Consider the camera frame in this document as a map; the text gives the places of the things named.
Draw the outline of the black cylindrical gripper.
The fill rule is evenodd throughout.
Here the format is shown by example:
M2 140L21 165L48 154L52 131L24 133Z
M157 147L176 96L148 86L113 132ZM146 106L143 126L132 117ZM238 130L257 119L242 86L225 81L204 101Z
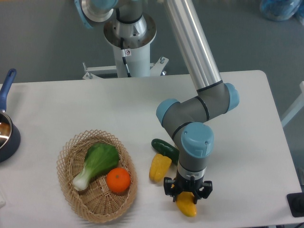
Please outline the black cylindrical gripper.
M165 177L163 180L165 195L173 198L173 202L177 201L177 197L182 192L192 192L194 195L193 203L197 204L200 199L207 199L213 191L213 183L210 180L204 181L204 175L191 173L190 176L176 173L175 179Z

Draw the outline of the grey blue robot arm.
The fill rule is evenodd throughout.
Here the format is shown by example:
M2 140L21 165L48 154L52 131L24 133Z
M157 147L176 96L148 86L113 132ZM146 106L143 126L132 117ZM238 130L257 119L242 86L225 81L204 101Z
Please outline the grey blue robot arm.
M104 37L113 47L118 77L145 77L156 71L150 63L150 45L156 36L153 19L140 0L76 0L86 28L102 23ZM206 122L236 108L239 94L224 83L190 0L166 0L164 6L197 95L185 102L167 99L159 104L157 118L179 149L177 174L163 181L166 195L177 201L183 192L193 202L207 198L212 182L204 180L214 134Z

